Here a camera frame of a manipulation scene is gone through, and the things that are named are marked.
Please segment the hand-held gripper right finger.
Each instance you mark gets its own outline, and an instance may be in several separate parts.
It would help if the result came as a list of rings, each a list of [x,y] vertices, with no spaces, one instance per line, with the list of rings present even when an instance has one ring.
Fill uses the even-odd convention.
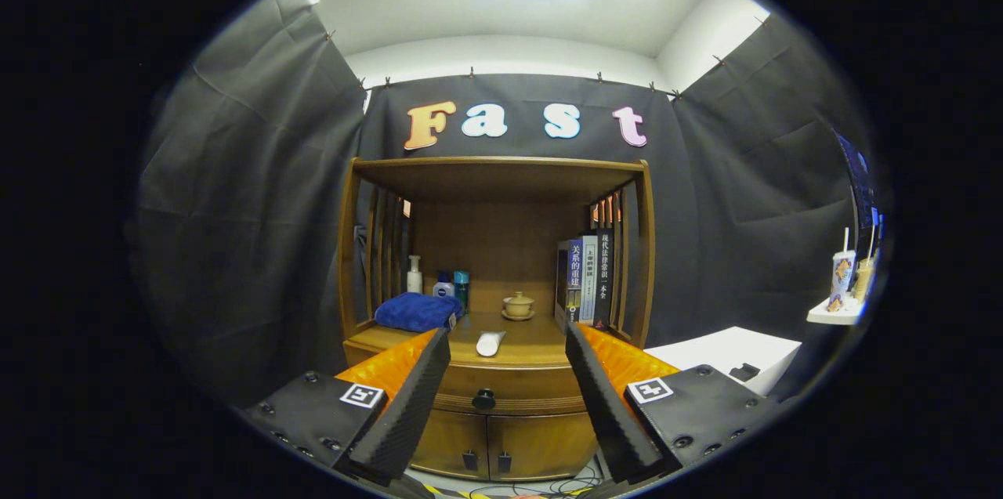
[[[780,409],[709,364],[677,368],[588,325],[567,327],[566,355],[616,483],[642,483],[727,451]]]

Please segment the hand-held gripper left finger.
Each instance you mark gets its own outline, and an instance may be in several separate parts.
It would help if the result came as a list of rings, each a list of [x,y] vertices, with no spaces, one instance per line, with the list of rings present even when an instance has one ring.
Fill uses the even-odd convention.
[[[431,329],[340,374],[306,371],[239,412],[256,432],[332,475],[404,480],[451,360]]]

